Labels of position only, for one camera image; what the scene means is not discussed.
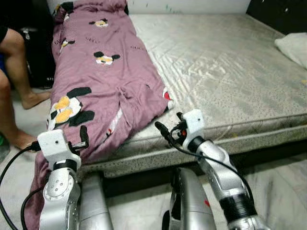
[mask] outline green object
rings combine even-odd
[[[0,135],[0,145],[2,145],[4,142],[4,137]]]

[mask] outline purple blanket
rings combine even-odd
[[[81,151],[83,164],[106,159],[172,104],[125,6],[126,0],[80,0],[62,4],[55,17],[48,130],[63,129],[75,144],[81,141],[80,127],[86,126],[89,147]],[[45,185],[47,173],[38,153],[31,191]],[[43,204],[41,194],[29,201],[28,229],[39,228]]]

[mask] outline gray mattress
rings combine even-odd
[[[230,154],[307,138],[307,71],[285,57],[283,35],[248,15],[131,15],[176,106],[158,118],[199,108],[205,137]],[[116,177],[194,161],[170,148],[154,124],[107,161],[83,166]]]

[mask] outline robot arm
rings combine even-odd
[[[179,129],[179,139],[174,140],[167,128],[156,123],[162,136],[170,142],[181,144],[185,151],[199,156],[210,157],[222,162],[236,171],[230,163],[228,153],[203,136],[204,120],[200,110],[192,110],[186,114],[177,114],[181,122],[175,127]],[[257,215],[253,201],[241,178],[223,165],[205,158],[197,157],[201,169],[209,176],[214,194],[224,210],[230,230],[269,230]]]
[[[76,230],[80,196],[76,172],[81,166],[76,149],[87,147],[88,143],[85,140],[71,146],[60,129],[42,133],[37,140],[52,170],[43,191],[45,203],[40,216],[40,230]]]

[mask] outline person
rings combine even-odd
[[[10,81],[20,95],[24,109],[30,109],[50,97],[50,92],[34,93],[30,87],[23,37],[0,25],[0,53],[7,72],[0,69],[0,133],[14,146],[24,149],[36,138],[20,130],[15,123]]]

